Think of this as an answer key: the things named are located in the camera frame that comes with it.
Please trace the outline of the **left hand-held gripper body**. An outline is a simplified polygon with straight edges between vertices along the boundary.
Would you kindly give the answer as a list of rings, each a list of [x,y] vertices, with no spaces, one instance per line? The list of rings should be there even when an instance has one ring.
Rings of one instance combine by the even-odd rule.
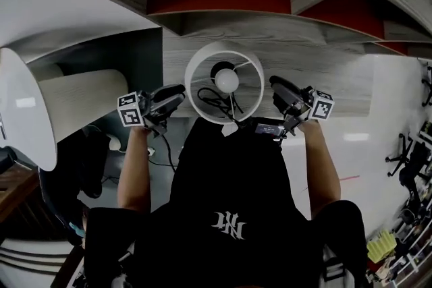
[[[140,127],[162,136],[167,131],[168,100],[155,101],[153,94],[131,92],[117,100],[117,112],[124,127]]]

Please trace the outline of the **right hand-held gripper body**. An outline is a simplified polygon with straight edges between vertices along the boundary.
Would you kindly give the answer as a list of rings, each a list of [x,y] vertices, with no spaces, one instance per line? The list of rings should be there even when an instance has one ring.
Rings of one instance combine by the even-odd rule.
[[[294,130],[303,122],[327,120],[334,107],[333,97],[311,86],[299,91],[288,91],[285,96],[288,105],[284,113],[284,129],[295,135]]]

